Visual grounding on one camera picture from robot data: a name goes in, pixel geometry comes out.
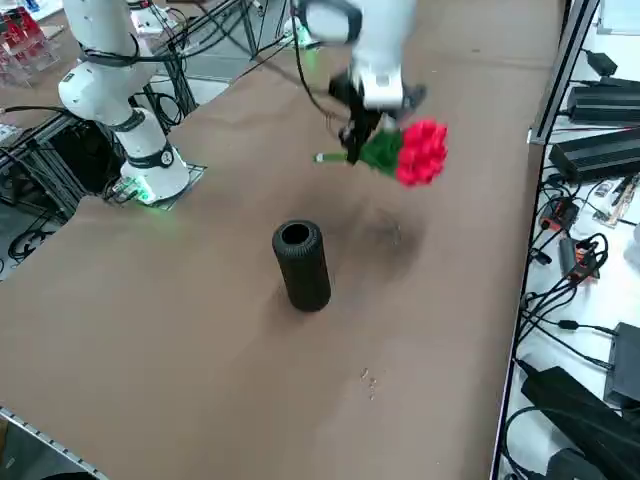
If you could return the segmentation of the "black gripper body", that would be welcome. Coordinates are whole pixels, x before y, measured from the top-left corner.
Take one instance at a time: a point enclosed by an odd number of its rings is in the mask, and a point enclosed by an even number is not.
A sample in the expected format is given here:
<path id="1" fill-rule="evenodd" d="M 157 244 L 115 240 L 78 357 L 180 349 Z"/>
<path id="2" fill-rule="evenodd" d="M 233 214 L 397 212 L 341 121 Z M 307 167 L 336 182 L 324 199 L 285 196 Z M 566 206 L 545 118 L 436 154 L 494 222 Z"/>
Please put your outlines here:
<path id="1" fill-rule="evenodd" d="M 348 73 L 340 73 L 330 79 L 328 93 L 335 100 L 349 108 L 350 120 L 363 120 L 366 115 L 373 118 L 386 117 L 394 123 L 402 122 L 415 113 L 427 96 L 427 87 L 424 84 L 410 86 L 402 85 L 403 100 L 400 106 L 371 106 L 364 104 L 364 87 L 362 83 L 355 85 Z"/>

